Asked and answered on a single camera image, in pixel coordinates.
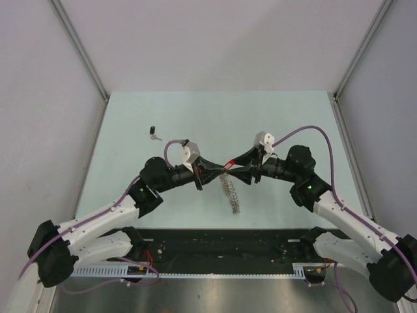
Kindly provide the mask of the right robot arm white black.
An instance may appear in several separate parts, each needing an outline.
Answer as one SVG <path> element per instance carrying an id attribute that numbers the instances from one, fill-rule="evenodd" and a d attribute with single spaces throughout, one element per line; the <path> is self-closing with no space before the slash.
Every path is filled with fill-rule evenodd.
<path id="1" fill-rule="evenodd" d="M 248 185 L 263 176 L 291 182 L 290 195 L 297 206 L 326 219 L 348 236 L 344 240 L 319 228 L 311 230 L 311 239 L 300 245 L 305 260 L 322 257 L 342 263 L 368 278 L 373 288 L 393 303 L 416 285 L 416 238 L 409 234 L 401 237 L 337 200 L 334 187 L 315 173 L 316 161 L 309 147 L 292 146 L 284 160 L 252 147 L 232 162 L 236 167 L 229 174 Z"/>

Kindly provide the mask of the key with red tag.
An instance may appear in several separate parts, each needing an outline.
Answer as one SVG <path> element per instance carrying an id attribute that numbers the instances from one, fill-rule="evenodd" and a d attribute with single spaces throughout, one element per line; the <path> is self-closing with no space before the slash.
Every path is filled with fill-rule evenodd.
<path id="1" fill-rule="evenodd" d="M 226 169 L 226 170 L 230 170 L 233 166 L 235 165 L 235 161 L 234 160 L 230 160 L 230 161 L 228 161 L 225 165 L 224 165 L 224 168 Z"/>

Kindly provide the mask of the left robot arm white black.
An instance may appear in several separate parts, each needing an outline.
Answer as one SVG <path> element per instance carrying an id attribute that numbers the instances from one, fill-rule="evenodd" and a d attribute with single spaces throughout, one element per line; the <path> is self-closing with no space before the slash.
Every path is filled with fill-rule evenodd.
<path id="1" fill-rule="evenodd" d="M 163 158 L 152 157 L 117 201 L 83 218 L 41 223 L 27 251 L 28 264 L 37 265 L 39 282 L 51 288 L 86 265 L 110 258 L 138 260 L 144 253 L 143 239 L 128 223 L 162 204 L 161 193 L 188 183 L 202 190 L 225 171 L 201 157 L 172 168 Z"/>

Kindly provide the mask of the silver disc keyring with keys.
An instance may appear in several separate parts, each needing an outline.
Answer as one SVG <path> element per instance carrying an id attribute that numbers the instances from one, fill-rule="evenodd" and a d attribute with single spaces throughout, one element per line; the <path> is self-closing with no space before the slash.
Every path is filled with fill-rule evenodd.
<path id="1" fill-rule="evenodd" d="M 223 173 L 219 176 L 222 190 L 224 194 L 227 196 L 227 199 L 229 201 L 229 204 L 232 208 L 233 214 L 239 214 L 240 213 L 240 203 L 238 200 L 237 192 L 235 190 L 235 186 L 230 178 L 230 176 L 227 173 Z"/>

